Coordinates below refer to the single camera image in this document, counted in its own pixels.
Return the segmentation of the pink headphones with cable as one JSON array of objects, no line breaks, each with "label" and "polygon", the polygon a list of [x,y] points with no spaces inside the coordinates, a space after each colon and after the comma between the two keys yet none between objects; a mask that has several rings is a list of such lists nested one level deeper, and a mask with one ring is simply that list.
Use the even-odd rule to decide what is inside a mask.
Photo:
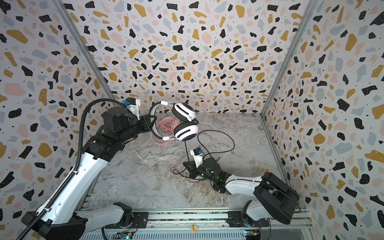
[{"label": "pink headphones with cable", "polygon": [[[181,121],[174,117],[165,117],[161,121],[157,123],[157,128],[162,130],[163,132],[173,135],[174,129],[181,123]],[[158,146],[166,146],[169,145],[172,140],[157,142],[154,140],[153,134],[151,133],[151,140],[154,142],[154,144]]]}]

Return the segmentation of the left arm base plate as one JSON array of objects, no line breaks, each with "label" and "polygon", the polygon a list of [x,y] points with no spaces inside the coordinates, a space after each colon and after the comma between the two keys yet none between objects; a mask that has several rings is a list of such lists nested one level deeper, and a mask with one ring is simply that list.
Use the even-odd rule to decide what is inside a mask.
[{"label": "left arm base plate", "polygon": [[145,229],[148,217],[148,212],[127,212],[123,214],[121,221],[117,225],[121,228]]}]

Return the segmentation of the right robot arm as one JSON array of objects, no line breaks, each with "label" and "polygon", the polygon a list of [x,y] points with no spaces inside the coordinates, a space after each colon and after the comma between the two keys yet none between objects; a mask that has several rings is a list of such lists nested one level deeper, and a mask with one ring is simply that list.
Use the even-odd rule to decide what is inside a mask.
[{"label": "right robot arm", "polygon": [[238,177],[223,171],[214,158],[183,162],[190,178],[208,180],[213,190],[220,194],[246,195],[255,197],[256,202],[247,201],[240,212],[229,213],[230,227],[253,227],[262,219],[274,219],[289,225],[295,210],[299,207],[300,196],[295,190],[270,172],[261,177]]}]

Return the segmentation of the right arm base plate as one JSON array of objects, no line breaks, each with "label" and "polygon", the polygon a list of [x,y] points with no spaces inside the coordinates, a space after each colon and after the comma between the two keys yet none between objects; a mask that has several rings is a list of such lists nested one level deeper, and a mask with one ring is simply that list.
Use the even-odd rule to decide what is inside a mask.
[{"label": "right arm base plate", "polygon": [[251,219],[246,213],[241,211],[229,211],[227,223],[231,228],[235,227],[248,227],[248,228],[259,228],[269,227],[270,223],[266,219],[255,221]]}]

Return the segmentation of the white black headphones with cable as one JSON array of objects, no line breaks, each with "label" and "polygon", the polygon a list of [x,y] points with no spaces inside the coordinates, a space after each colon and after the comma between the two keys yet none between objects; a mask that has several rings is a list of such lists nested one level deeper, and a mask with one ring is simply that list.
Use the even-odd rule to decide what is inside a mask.
[{"label": "white black headphones with cable", "polygon": [[[181,123],[174,129],[173,135],[169,134],[168,136],[162,135],[157,128],[156,112],[157,112],[159,107],[165,107],[165,106],[171,106],[172,107],[172,114],[175,116],[175,118],[177,118],[181,121]],[[166,101],[158,102],[150,108],[150,116],[155,121],[154,125],[153,125],[153,129],[151,130],[152,134],[154,137],[156,137],[159,140],[163,140],[163,141],[178,140],[178,141],[181,141],[183,143],[186,143],[187,141],[192,140],[195,137],[198,137],[200,134],[199,121],[196,118],[196,111],[186,103],[171,104],[171,103],[168,103]],[[203,149],[206,150],[206,152],[203,152],[203,155],[204,155],[203,160],[205,160],[206,158],[214,158],[214,156],[213,156],[215,154],[214,152],[211,153],[211,152],[207,151],[208,149],[204,146],[201,146],[200,148],[201,148],[201,150],[203,150]],[[176,169],[173,169],[173,171],[177,175],[181,175],[181,176],[185,177],[189,182],[192,182],[192,183],[196,183],[196,182],[205,180],[203,178],[193,179],[192,177],[189,177],[189,176],[187,177],[184,174],[184,171],[179,171]]]}]

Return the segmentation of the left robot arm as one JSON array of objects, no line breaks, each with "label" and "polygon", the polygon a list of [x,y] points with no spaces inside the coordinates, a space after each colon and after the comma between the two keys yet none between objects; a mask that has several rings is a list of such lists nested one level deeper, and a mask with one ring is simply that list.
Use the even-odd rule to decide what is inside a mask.
[{"label": "left robot arm", "polygon": [[46,240],[79,240],[84,234],[107,225],[131,227],[134,225],[132,208],[116,202],[94,211],[77,211],[81,198],[94,179],[115,154],[139,134],[150,132],[153,121],[148,115],[137,117],[130,109],[115,107],[103,113],[104,125],[97,134],[83,144],[86,114],[81,118],[79,154],[75,166],[52,196],[35,212],[22,218],[26,225],[19,235],[23,239],[34,230]]}]

